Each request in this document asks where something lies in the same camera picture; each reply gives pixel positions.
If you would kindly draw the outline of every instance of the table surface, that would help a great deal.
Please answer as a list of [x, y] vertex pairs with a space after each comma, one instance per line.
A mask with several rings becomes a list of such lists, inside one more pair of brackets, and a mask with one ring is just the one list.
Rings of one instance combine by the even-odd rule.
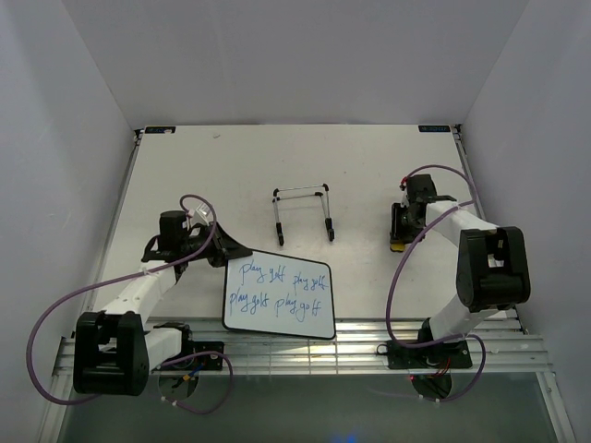
[[[195, 193], [216, 209], [219, 223], [252, 248], [328, 263], [338, 318], [384, 318], [392, 275], [401, 255], [389, 249], [391, 205], [402, 177], [426, 163], [462, 169], [451, 133], [417, 126], [177, 126], [145, 134], [133, 166], [103, 278], [136, 271], [144, 246], [158, 233], [165, 210]], [[441, 194], [469, 199], [455, 174], [429, 171]], [[326, 183], [335, 240], [327, 239], [320, 200], [280, 203], [285, 245], [279, 247], [271, 203], [276, 187]], [[392, 318], [436, 314], [455, 294], [457, 249], [430, 233], [399, 281]], [[100, 309], [125, 283], [102, 288]], [[223, 269], [191, 263], [152, 313], [156, 317], [219, 318]]]

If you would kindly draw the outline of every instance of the yellow object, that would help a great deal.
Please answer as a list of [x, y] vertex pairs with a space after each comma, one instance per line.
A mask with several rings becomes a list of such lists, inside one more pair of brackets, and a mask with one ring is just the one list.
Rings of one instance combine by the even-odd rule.
[[390, 243], [390, 250], [392, 252], [404, 252], [405, 244], [404, 243]]

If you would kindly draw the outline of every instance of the cable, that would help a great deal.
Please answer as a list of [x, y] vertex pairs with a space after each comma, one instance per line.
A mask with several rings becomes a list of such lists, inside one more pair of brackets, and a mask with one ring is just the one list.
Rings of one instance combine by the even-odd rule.
[[[213, 208], [211, 203], [209, 201], [207, 201], [205, 198], [200, 197], [200, 196], [196, 196], [195, 194], [186, 194], [186, 195], [182, 196], [179, 201], [181, 208], [185, 212], [188, 212], [188, 210], [184, 204], [184, 201], [187, 198], [196, 198], [197, 200], [205, 203], [210, 208], [211, 216], [213, 217], [213, 221], [211, 223], [210, 234], [208, 235], [207, 239], [205, 240], [205, 243], [194, 253], [189, 254], [188, 256], [180, 258], [180, 259], [173, 261], [171, 263], [166, 263], [165, 265], [161, 265], [161, 266], [157, 266], [152, 269], [148, 269], [147, 272], [153, 273], [153, 272], [158, 272], [158, 271], [161, 271], [161, 270], [164, 270], [167, 268], [171, 268], [172, 266], [182, 265], [183, 263], [190, 261], [194, 257], [197, 257], [210, 244], [210, 241], [213, 238], [213, 235], [215, 234], [215, 230], [217, 228], [218, 219], [217, 219], [217, 215], [215, 213], [215, 209]], [[104, 286], [119, 283], [121, 281], [133, 280], [133, 279], [136, 279], [139, 277], [143, 277], [145, 275], [146, 274], [144, 272], [135, 272], [133, 274], [124, 275], [123, 277], [117, 277], [117, 278], [114, 278], [111, 280], [100, 281], [98, 283], [90, 284], [90, 285], [85, 286], [81, 289], [78, 289], [72, 293], [64, 295], [62, 298], [60, 298], [59, 300], [54, 302], [51, 306], [49, 306], [47, 309], [45, 309], [45, 311], [41, 314], [39, 319], [35, 322], [32, 330], [30, 331], [29, 340], [27, 341], [26, 360], [27, 360], [27, 372], [29, 373], [30, 381], [32, 382], [33, 386], [37, 389], [37, 391], [46, 400], [50, 401], [51, 403], [59, 404], [62, 406], [73, 406], [73, 405], [82, 404], [82, 403], [86, 403], [87, 401], [94, 400], [94, 399], [98, 398], [100, 396], [100, 394], [90, 395], [89, 397], [85, 397], [83, 399], [77, 399], [77, 400], [63, 400], [63, 399], [58, 399], [57, 397], [54, 397], [47, 390], [45, 390], [45, 388], [42, 386], [41, 382], [39, 381], [39, 378], [37, 377], [37, 374], [35, 373], [35, 368], [33, 367], [33, 344], [35, 343], [35, 338], [37, 337], [37, 333], [39, 332], [39, 329], [41, 328], [41, 325], [43, 324], [45, 319], [47, 319], [49, 317], [49, 315], [52, 312], [54, 312], [54, 310], [56, 308], [58, 308], [60, 305], [62, 305], [63, 303], [67, 302], [68, 300], [70, 300], [82, 293], [85, 293], [87, 291], [93, 291], [95, 289], [99, 289]]]
[[168, 362], [164, 362], [161, 364], [161, 367], [166, 367], [170, 365], [175, 365], [180, 362], [184, 362], [189, 358], [198, 358], [204, 355], [216, 355], [222, 358], [228, 365], [228, 370], [230, 371], [230, 384], [223, 397], [217, 403], [215, 403], [210, 409], [205, 410], [195, 409], [194, 407], [182, 403], [181, 401], [176, 401], [168, 397], [163, 397], [166, 401], [169, 401], [174, 406], [178, 406], [179, 408], [184, 409], [185, 411], [189, 411], [190, 413], [195, 413], [197, 415], [207, 415], [208, 413], [213, 413], [214, 411], [217, 411], [226, 402], [226, 400], [228, 400], [228, 397], [230, 397], [230, 392], [232, 392], [232, 389], [234, 388], [234, 369], [232, 368], [232, 362], [230, 362], [228, 356], [223, 353], [218, 353], [217, 351], [203, 351], [201, 353], [193, 353], [191, 355], [186, 355], [184, 357], [176, 358], [175, 360], [170, 360]]
[[[421, 241], [421, 239], [431, 229], [433, 229], [437, 225], [437, 223], [441, 222], [443, 219], [445, 219], [445, 217], [456, 212], [460, 208], [463, 208], [464, 206], [472, 205], [476, 202], [476, 188], [474, 187], [474, 184], [472, 183], [472, 181], [465, 174], [461, 173], [457, 169], [454, 169], [450, 166], [445, 166], [442, 164], [426, 164], [425, 166], [421, 166], [419, 168], [416, 168], [415, 170], [411, 171], [411, 173], [408, 174], [403, 179], [402, 184], [405, 183], [405, 181], [408, 177], [411, 177], [414, 174], [416, 174], [417, 172], [422, 171], [424, 169], [428, 169], [428, 168], [444, 169], [446, 171], [450, 171], [454, 174], [461, 176], [466, 181], [468, 186], [470, 187], [470, 191], [472, 192], [473, 197], [472, 197], [472, 199], [470, 199], [468, 201], [458, 204], [458, 206], [453, 207], [450, 210], [446, 210], [438, 218], [436, 218], [434, 221], [432, 221], [427, 226], [425, 226], [423, 228], [423, 230], [419, 233], [419, 235], [417, 235], [415, 237], [415, 239], [410, 244], [410, 246], [408, 248], [406, 248], [406, 250], [404, 251], [403, 257], [401, 258], [400, 263], [398, 264], [398, 267], [396, 268], [396, 271], [394, 272], [394, 276], [392, 277], [392, 284], [390, 285], [390, 290], [388, 292], [388, 302], [386, 303], [386, 329], [388, 330], [388, 335], [390, 335], [390, 338], [394, 342], [396, 342], [396, 344], [398, 344], [399, 346], [402, 346], [403, 348], [407, 348], [407, 349], [427, 348], [429, 346], [434, 346], [436, 344], [444, 343], [446, 341], [459, 340], [459, 339], [464, 339], [464, 338], [474, 339], [474, 340], [478, 341], [478, 343], [480, 344], [480, 347], [482, 349], [482, 361], [480, 362], [480, 366], [478, 367], [478, 370], [477, 370], [476, 374], [474, 375], [474, 378], [472, 379], [472, 381], [470, 381], [470, 383], [468, 383], [468, 385], [462, 391], [458, 392], [457, 394], [452, 395], [451, 397], [447, 397], [445, 399], [440, 400], [440, 401], [453, 401], [453, 400], [459, 399], [460, 397], [465, 395], [466, 392], [468, 392], [471, 388], [473, 388], [474, 385], [476, 384], [476, 382], [480, 379], [480, 376], [482, 375], [482, 371], [484, 370], [484, 365], [487, 360], [486, 348], [485, 348], [485, 345], [484, 345], [484, 342], [482, 341], [482, 339], [480, 339], [480, 337], [478, 337], [476, 334], [468, 334], [468, 335], [453, 334], [448, 337], [443, 337], [441, 339], [437, 339], [437, 340], [433, 340], [433, 341], [425, 341], [422, 343], [405, 343], [403, 341], [399, 341], [398, 339], [396, 339], [396, 336], [394, 335], [394, 331], [392, 330], [392, 302], [393, 302], [393, 298], [394, 298], [394, 290], [396, 289], [396, 284], [398, 283], [398, 279], [400, 278], [400, 274], [402, 273], [404, 265], [408, 261], [410, 255], [415, 250], [416, 246]], [[389, 393], [385, 393], [385, 392], [379, 392], [379, 391], [376, 391], [373, 389], [372, 389], [372, 391], [375, 393], [378, 393], [380, 395], [389, 395], [389, 396], [393, 396], [393, 397], [406, 397], [406, 398], [408, 398], [408, 397], [414, 398], [415, 397], [415, 396], [409, 396], [409, 395], [405, 395], [405, 394], [389, 394]], [[426, 397], [426, 399], [431, 400], [431, 401], [437, 401], [436, 399], [431, 399], [428, 397]]]

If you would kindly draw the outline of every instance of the whiteboard black border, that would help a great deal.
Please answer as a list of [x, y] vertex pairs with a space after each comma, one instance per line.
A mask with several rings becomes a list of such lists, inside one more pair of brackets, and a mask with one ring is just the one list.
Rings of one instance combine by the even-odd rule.
[[228, 327], [225, 324], [225, 294], [226, 294], [227, 283], [228, 283], [228, 266], [227, 265], [225, 267], [225, 273], [223, 274], [222, 326], [224, 328], [226, 328], [227, 330], [230, 330], [233, 332], [255, 332], [258, 334], [281, 335], [283, 337], [298, 337], [298, 338], [302, 338], [302, 339], [315, 339], [315, 340], [326, 340], [326, 341], [334, 340], [334, 338], [336, 337], [336, 316], [334, 315], [334, 291], [332, 289], [331, 265], [329, 265], [328, 263], [325, 263], [323, 261], [309, 260], [307, 258], [301, 258], [301, 257], [292, 257], [292, 256], [287, 256], [285, 254], [277, 254], [276, 252], [261, 251], [259, 249], [251, 249], [251, 250], [252, 250], [252, 252], [261, 252], [263, 254], [270, 254], [272, 256], [292, 258], [292, 259], [301, 260], [301, 261], [309, 261], [310, 263], [318, 263], [319, 265], [325, 265], [329, 269], [329, 278], [331, 280], [332, 329], [334, 330], [334, 334], [332, 334], [332, 337], [326, 338], [326, 337], [316, 337], [316, 336], [312, 336], [312, 335], [295, 335], [295, 334], [285, 334], [282, 332], [267, 332], [267, 331], [263, 331], [263, 330], [239, 329], [239, 328]]

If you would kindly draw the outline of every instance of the gray wall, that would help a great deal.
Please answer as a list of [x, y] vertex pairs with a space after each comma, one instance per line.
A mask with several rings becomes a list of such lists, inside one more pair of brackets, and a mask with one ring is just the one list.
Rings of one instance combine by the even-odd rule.
[[[34, 321], [92, 279], [132, 133], [59, 0], [0, 0], [0, 440], [32, 441], [47, 402], [25, 369]], [[79, 303], [35, 348], [49, 386]]]
[[530, 2], [465, 122], [488, 217], [525, 233], [541, 332], [580, 441], [591, 440], [591, 4]]
[[463, 122], [526, 0], [64, 0], [127, 121]]

